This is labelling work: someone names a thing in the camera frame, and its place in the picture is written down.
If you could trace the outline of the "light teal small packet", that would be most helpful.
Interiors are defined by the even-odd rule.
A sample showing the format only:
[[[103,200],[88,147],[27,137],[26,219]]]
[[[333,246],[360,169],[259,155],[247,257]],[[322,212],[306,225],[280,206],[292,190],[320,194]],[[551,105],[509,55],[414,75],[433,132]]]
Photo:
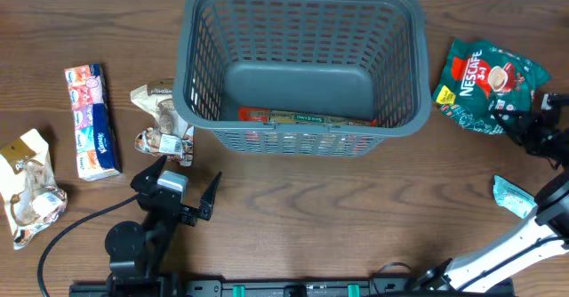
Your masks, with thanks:
[[[493,197],[498,206],[506,208],[520,219],[524,219],[536,206],[530,193],[499,175],[493,176]]]

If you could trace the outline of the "orange red noodle packet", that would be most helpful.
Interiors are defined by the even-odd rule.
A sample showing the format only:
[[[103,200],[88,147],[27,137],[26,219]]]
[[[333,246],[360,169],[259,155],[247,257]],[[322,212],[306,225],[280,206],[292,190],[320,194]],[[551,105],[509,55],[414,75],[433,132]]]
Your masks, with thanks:
[[[266,124],[320,124],[320,125],[356,125],[375,126],[376,120],[362,120],[341,116],[325,116],[266,108],[241,107],[237,111],[240,121],[255,121]]]

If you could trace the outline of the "green Nescafe coffee bag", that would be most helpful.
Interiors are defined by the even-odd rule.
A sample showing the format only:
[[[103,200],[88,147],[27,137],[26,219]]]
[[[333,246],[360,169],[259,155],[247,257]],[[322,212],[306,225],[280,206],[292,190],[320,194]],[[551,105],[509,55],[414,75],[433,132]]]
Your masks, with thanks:
[[[551,80],[539,63],[489,41],[453,41],[432,95],[444,115],[460,127],[503,134],[494,109],[530,111],[535,92]]]

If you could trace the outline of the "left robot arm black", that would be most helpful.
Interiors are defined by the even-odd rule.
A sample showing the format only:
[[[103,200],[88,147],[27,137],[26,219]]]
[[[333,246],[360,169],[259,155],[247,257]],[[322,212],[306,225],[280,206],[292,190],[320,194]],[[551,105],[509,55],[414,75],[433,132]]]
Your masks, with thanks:
[[[134,200],[147,215],[142,223],[123,221],[105,238],[113,278],[122,282],[148,282],[160,270],[172,236],[180,224],[194,227],[199,220],[212,217],[221,175],[217,174],[200,198],[200,205],[183,203],[188,178],[164,169],[166,157],[135,175],[131,188]]]

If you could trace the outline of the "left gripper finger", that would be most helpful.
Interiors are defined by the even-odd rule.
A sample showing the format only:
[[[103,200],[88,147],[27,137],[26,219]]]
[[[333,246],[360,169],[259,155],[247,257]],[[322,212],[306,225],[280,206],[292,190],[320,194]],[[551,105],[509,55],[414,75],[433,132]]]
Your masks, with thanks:
[[[130,184],[131,188],[134,191],[154,191],[166,161],[167,156],[161,156],[151,166],[135,175]]]
[[[212,217],[217,188],[220,184],[222,172],[219,172],[200,198],[199,218],[208,221]]]

